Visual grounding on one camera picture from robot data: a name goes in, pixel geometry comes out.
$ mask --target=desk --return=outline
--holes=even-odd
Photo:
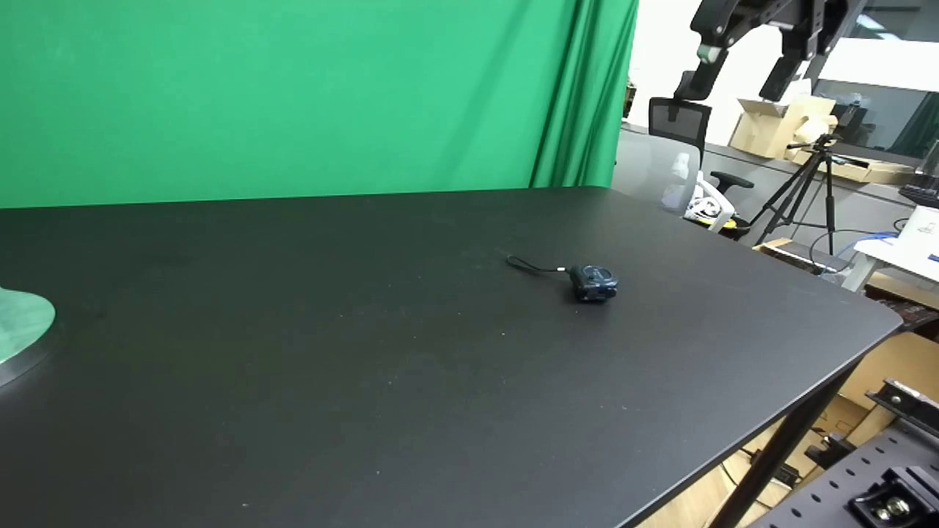
[[[842,287],[861,292],[868,281],[868,277],[879,271],[879,265],[890,265],[912,277],[921,277],[929,281],[939,281],[939,261],[932,261],[929,257],[920,257],[920,252],[905,252],[898,240],[890,239],[890,240],[861,240],[855,248],[855,268],[845,277]]]
[[[0,396],[0,525],[637,523],[898,327],[612,191],[0,213],[0,248],[67,343]]]

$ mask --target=small blue object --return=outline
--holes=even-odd
[[[616,279],[612,271],[585,265],[585,268],[571,268],[568,271],[577,299],[585,305],[606,305],[607,299],[616,298]]]

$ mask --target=green backdrop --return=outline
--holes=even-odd
[[[4,0],[0,208],[607,185],[637,0]]]

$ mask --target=cardboard box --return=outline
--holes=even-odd
[[[805,144],[797,139],[797,132],[807,120],[832,120],[833,100],[823,97],[800,97],[791,107],[767,103],[767,100],[739,100],[744,116],[736,120],[736,130],[731,135],[731,148],[761,157],[761,160],[779,160],[786,163],[791,144]]]

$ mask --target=electronic equipment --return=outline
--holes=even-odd
[[[679,100],[707,100],[731,48],[758,26],[783,32],[783,57],[776,63],[761,97],[782,100],[801,66],[816,79],[833,44],[864,9],[864,0],[703,0],[692,32],[703,35],[700,70],[688,70]]]
[[[581,268],[538,268],[521,257],[506,258],[509,268],[524,271],[528,277],[568,277],[577,302],[581,305],[606,305],[607,299],[616,298],[616,279],[612,271],[599,265],[581,265]]]

